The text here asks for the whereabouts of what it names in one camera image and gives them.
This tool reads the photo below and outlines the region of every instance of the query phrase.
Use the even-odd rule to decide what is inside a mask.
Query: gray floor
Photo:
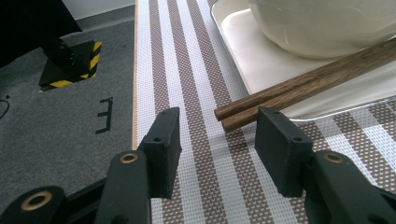
[[[102,41],[97,77],[39,93],[46,57],[36,49],[0,69],[0,213],[27,190],[56,185],[70,194],[106,176],[111,158],[132,147],[134,21],[70,35]],[[113,97],[111,129],[100,100]],[[7,104],[0,102],[0,116]]]

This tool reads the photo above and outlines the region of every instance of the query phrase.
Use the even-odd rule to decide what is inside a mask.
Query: brass insert
[[[40,198],[38,202],[33,202],[34,199]],[[44,206],[46,203],[50,201],[52,198],[52,194],[47,191],[40,191],[29,198],[27,198],[21,205],[21,209],[24,211],[33,211],[36,210],[42,206]]]
[[[335,162],[335,163],[342,163],[344,159],[335,153],[326,153],[324,154],[324,159]]]
[[[136,153],[128,153],[128,154],[121,156],[120,161],[122,163],[131,163],[131,162],[137,161],[138,158],[139,157],[137,156]]]

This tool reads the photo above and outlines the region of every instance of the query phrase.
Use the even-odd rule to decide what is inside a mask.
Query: white plate
[[[305,59],[278,47],[254,21],[248,0],[219,0],[212,17],[250,94],[334,61]],[[396,62],[389,63],[282,112],[292,119],[317,119],[382,102],[396,95],[395,74]]]

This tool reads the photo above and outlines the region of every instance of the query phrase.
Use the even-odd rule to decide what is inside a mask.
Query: fabric mat
[[[255,149],[255,124],[224,133],[213,110],[247,94],[210,16],[215,0],[139,0],[134,148],[156,114],[180,107],[183,152],[174,198],[152,200],[154,223],[307,223],[304,198],[277,193]],[[396,192],[396,103],[301,123],[314,150],[344,153]]]

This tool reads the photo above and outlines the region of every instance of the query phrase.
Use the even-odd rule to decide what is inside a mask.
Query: chopsticks
[[[215,109],[215,115],[221,121],[224,131],[228,133],[255,121],[259,106],[284,109],[394,60],[396,38],[220,106]]]

